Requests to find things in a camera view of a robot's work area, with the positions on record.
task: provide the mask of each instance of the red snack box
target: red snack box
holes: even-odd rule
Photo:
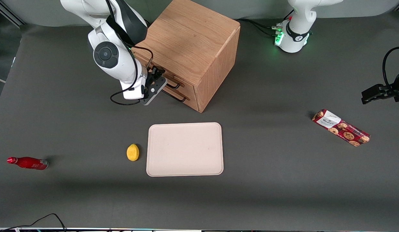
[[[312,120],[329,132],[349,142],[354,147],[370,141],[370,135],[345,122],[326,109],[318,112]]]

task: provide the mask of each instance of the black cable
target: black cable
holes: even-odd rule
[[[245,21],[245,22],[250,22],[250,23],[252,23],[252,24],[255,24],[255,25],[258,25],[258,26],[260,26],[260,27],[262,27],[262,28],[268,28],[268,29],[271,29],[271,27],[270,27],[270,26],[267,26],[267,25],[262,25],[262,24],[260,24],[259,22],[256,22],[256,21],[254,21],[254,20],[251,20],[251,19],[236,19],[236,21]]]
[[[385,63],[387,62],[387,57],[388,57],[388,55],[389,55],[392,51],[397,50],[397,49],[399,49],[399,47],[391,48],[391,49],[385,54],[384,59],[382,60],[382,77],[383,77],[384,82],[385,82],[385,85],[388,87],[389,91],[391,91],[391,93],[393,93],[395,96],[399,97],[399,94],[398,94],[397,92],[395,92],[395,91],[393,90],[393,88],[391,87],[391,85],[388,83],[387,74],[386,74],[386,72],[385,72]]]
[[[111,14],[111,17],[112,17],[113,19],[115,19],[114,11],[112,10],[111,3],[109,2],[109,0],[105,0],[105,1],[106,1],[106,4],[108,4],[109,13]],[[112,94],[111,97],[110,97],[110,99],[111,99],[111,101],[112,101],[113,103],[115,103],[115,104],[118,104],[118,105],[121,105],[121,106],[131,106],[131,105],[138,104],[140,101],[138,100],[138,101],[133,102],[133,103],[124,104],[124,103],[120,103],[120,102],[117,102],[117,101],[113,100],[113,97],[114,97],[114,96],[116,96],[116,95],[118,95],[118,94],[120,94],[120,93],[123,93],[123,92],[125,92],[125,91],[130,90],[130,89],[133,87],[133,85],[135,85],[136,79],[138,78],[138,65],[136,64],[135,57],[133,57],[132,51],[131,51],[131,50],[129,49],[129,47],[125,44],[125,42],[123,41],[123,39],[122,39],[118,34],[117,34],[117,36],[118,36],[118,38],[121,40],[121,42],[123,43],[123,45],[127,48],[128,52],[129,52],[129,54],[130,54],[130,56],[132,57],[132,59],[133,59],[133,64],[135,65],[135,73],[136,73],[136,74],[135,74],[135,79],[133,80],[132,85],[130,85],[128,88],[126,88],[126,89],[124,89],[124,90],[121,90],[121,91],[118,91],[118,92]]]
[[[253,20],[250,20],[250,19],[236,19],[236,20],[237,20],[237,21],[250,22],[254,27],[256,27],[259,31],[261,31],[261,32],[264,33],[265,35],[272,36],[272,34],[269,34],[269,33],[265,32],[265,31],[263,31],[259,26],[261,26],[261,27],[263,27],[263,28],[270,28],[270,29],[271,29],[271,27],[262,25],[262,24],[260,24],[260,23],[257,23],[257,22],[255,22],[255,21],[253,21]]]
[[[66,232],[66,227],[65,227],[65,225],[63,224],[62,220],[58,217],[58,215],[57,215],[56,213],[49,213],[48,215],[46,215],[46,216],[44,216],[44,217],[41,217],[41,218],[39,218],[38,220],[34,221],[34,222],[33,222],[32,224],[30,224],[30,225],[13,226],[13,227],[10,227],[10,228],[7,228],[7,229],[1,229],[0,231],[7,231],[7,230],[10,230],[10,229],[15,229],[15,228],[20,228],[20,227],[30,227],[30,226],[35,225],[35,223],[39,222],[40,220],[42,220],[42,219],[44,219],[44,218],[46,218],[46,217],[48,217],[48,216],[50,216],[50,215],[54,215],[54,216],[59,220],[59,222],[61,223],[61,226],[62,226],[62,228],[63,228],[63,231]]]
[[[292,9],[292,11],[291,12],[289,12],[288,13],[288,15],[287,16],[285,16],[284,18],[283,18],[283,20],[286,20],[287,19],[287,17],[290,15],[290,14],[292,14],[294,12],[294,9]]]
[[[144,20],[145,20],[145,22],[147,24],[147,27],[149,28],[151,26],[151,23],[148,20],[146,20],[146,19],[144,19]]]

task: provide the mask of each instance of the bottle cap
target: bottle cap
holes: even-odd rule
[[[16,157],[9,157],[7,161],[8,161],[8,163],[16,163],[16,162],[18,162],[18,158],[16,158]]]

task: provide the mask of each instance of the wooden drawer cabinet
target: wooden drawer cabinet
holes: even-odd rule
[[[203,112],[235,63],[240,25],[190,0],[173,0],[138,46],[154,53],[171,86],[164,91]],[[150,53],[132,49],[146,64]]]

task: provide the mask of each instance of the drawer handle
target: drawer handle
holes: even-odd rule
[[[172,85],[170,85],[170,84],[167,84],[167,87],[170,87],[171,89],[174,89],[174,90],[176,90],[177,88],[179,88],[181,86],[181,84],[177,84],[176,86],[172,86]]]
[[[186,97],[184,97],[182,100],[180,100],[180,99],[177,99],[176,97],[172,96],[170,93],[168,93],[166,91],[163,91],[163,92],[166,93],[166,95],[168,95],[169,97],[171,97],[179,102],[184,102],[186,100]]]

